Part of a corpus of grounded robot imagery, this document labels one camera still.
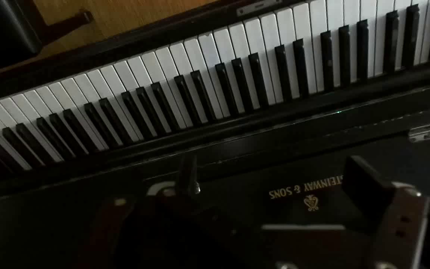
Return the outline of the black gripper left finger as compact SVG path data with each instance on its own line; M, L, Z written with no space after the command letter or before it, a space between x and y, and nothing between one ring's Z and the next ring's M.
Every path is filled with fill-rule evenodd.
M147 190L145 203L165 209L187 209L196 203L201 193L199 161L190 154L181 160L172 181L156 182Z

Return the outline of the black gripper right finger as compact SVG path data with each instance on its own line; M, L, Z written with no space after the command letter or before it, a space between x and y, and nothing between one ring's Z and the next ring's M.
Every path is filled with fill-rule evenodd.
M342 190L374 225L363 269L419 269L430 197L396 187L360 155L350 155Z

